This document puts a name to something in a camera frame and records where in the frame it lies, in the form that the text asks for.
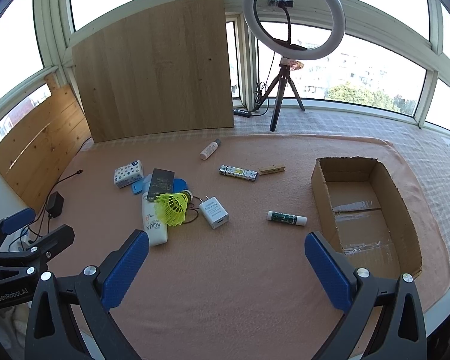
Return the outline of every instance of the checkered tablecloth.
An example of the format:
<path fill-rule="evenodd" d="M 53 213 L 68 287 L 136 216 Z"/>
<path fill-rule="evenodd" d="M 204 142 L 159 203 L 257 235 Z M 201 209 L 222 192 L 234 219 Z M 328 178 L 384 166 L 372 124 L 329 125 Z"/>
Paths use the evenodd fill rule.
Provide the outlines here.
<path fill-rule="evenodd" d="M 392 142 L 406 159 L 421 184 L 435 216 L 450 258 L 450 139 L 442 135 L 394 120 L 348 112 L 283 108 L 276 132 L 270 132 L 272 112 L 260 117 L 235 117 L 234 128 L 179 131 L 119 139 L 94 144 L 82 150 L 104 145 L 121 145 L 160 140 L 210 138 L 249 134 L 318 134 L 373 137 Z"/>

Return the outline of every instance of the ring light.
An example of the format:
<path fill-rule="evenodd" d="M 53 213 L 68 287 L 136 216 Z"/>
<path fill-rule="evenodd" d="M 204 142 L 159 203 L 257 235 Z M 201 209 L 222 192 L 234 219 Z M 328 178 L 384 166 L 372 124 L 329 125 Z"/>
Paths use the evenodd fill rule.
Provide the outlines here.
<path fill-rule="evenodd" d="M 243 0 L 243 14 L 252 33 L 274 52 L 290 59 L 320 59 L 333 52 L 345 34 L 345 14 L 340 0 L 325 0 L 332 17 L 330 37 L 319 47 L 308 50 L 293 50 L 275 42 L 264 30 L 257 15 L 257 0 Z"/>

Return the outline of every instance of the small white bottle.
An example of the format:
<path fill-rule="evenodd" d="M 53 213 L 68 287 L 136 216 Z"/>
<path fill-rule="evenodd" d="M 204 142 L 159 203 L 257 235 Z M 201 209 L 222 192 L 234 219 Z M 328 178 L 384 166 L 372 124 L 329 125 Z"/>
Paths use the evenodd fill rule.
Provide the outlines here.
<path fill-rule="evenodd" d="M 147 200 L 150 181 L 144 183 L 142 194 L 143 230 L 148 235 L 150 246 L 164 244 L 168 241 L 167 224 L 161 222 L 155 214 L 155 203 Z"/>
<path fill-rule="evenodd" d="M 203 151 L 200 153 L 200 158 L 206 160 L 208 157 L 212 155 L 212 153 L 217 150 L 217 147 L 222 143 L 218 138 L 215 139 L 212 143 L 210 143 Z"/>

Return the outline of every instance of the yellow shuttlecock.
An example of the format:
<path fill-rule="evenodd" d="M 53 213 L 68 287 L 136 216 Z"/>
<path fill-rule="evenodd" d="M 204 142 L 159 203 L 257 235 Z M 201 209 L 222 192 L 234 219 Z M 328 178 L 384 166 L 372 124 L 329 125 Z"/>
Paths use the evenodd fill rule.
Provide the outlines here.
<path fill-rule="evenodd" d="M 191 192 L 162 193 L 155 198 L 155 214 L 157 218 L 169 226 L 181 225 L 185 220 Z"/>

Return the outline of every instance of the tripod leg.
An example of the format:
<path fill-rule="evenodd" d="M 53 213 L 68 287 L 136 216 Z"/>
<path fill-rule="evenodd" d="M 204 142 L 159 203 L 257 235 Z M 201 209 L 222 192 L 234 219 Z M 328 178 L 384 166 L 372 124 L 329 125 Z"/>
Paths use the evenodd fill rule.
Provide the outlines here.
<path fill-rule="evenodd" d="M 270 131 L 275 131 L 275 128 L 277 127 L 280 108 L 282 107 L 282 100 L 284 99 L 285 86 L 287 86 L 287 79 L 285 77 L 280 77 L 280 80 L 278 81 L 277 98 L 275 99 L 274 113 L 271 116 Z"/>
<path fill-rule="evenodd" d="M 287 77 L 287 81 L 290 84 L 290 86 L 292 87 L 292 91 L 293 91 L 293 94 L 296 97 L 296 100 L 298 101 L 298 105 L 300 106 L 302 111 L 305 111 L 305 107 L 303 106 L 302 99 L 300 99 L 299 91 L 296 90 L 295 84 L 293 83 L 293 81 L 290 78 L 290 76 Z"/>
<path fill-rule="evenodd" d="M 264 95 L 259 98 L 259 102 L 257 104 L 255 104 L 255 106 L 252 109 L 252 112 L 257 112 L 260 109 L 262 104 L 265 102 L 266 98 L 270 95 L 270 93 L 274 89 L 275 85 L 278 83 L 278 80 L 280 79 L 280 77 L 281 77 L 281 73 L 279 73 L 278 76 L 276 76 L 274 78 L 274 80 L 271 82 L 268 89 L 265 91 Z"/>

